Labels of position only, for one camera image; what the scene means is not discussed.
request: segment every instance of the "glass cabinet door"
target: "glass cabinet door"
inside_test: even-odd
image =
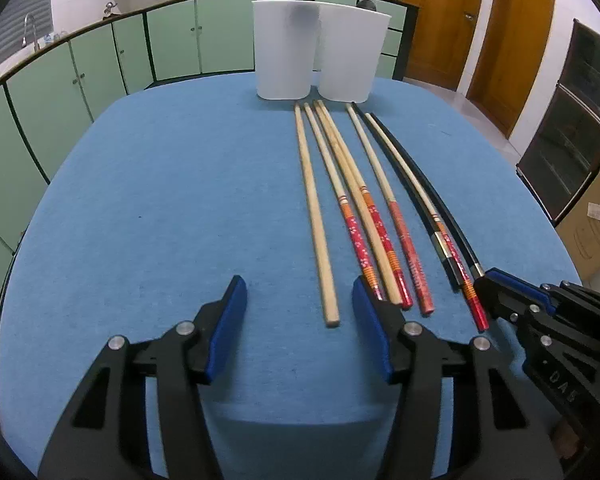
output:
[[[552,219],[600,162],[600,122],[557,88],[518,167]]]
[[[578,21],[560,84],[600,118],[600,36]]]

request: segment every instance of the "blue tablecloth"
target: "blue tablecloth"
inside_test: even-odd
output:
[[[391,225],[344,107],[329,107]],[[363,108],[411,153],[486,269],[532,283],[579,283],[512,167],[447,104],[378,79]],[[201,388],[225,477],[374,476],[398,388],[381,381],[358,337],[350,292],[360,270],[308,125],[307,133],[340,303],[341,326],[333,330],[322,320],[290,102],[259,99],[253,73],[222,75],[133,94],[96,120],[44,195],[4,302],[0,423],[27,466],[37,470],[59,415],[108,337],[161,336],[241,274],[249,304],[237,351],[217,383]],[[405,317],[467,342],[476,331],[464,299],[450,290],[406,192],[381,160],[437,307],[430,319],[417,307]],[[521,375],[511,328],[500,322],[490,337]],[[444,387],[448,399],[450,383]],[[553,420],[535,387],[528,390]],[[148,398],[152,462],[164,472],[154,383]],[[451,409],[445,402],[437,473],[448,457]]]

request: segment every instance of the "white plastic bin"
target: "white plastic bin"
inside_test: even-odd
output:
[[[254,1],[256,88],[260,97],[296,100],[309,95],[319,12],[318,2]]]
[[[320,4],[322,97],[347,103],[368,99],[390,19],[372,10]]]

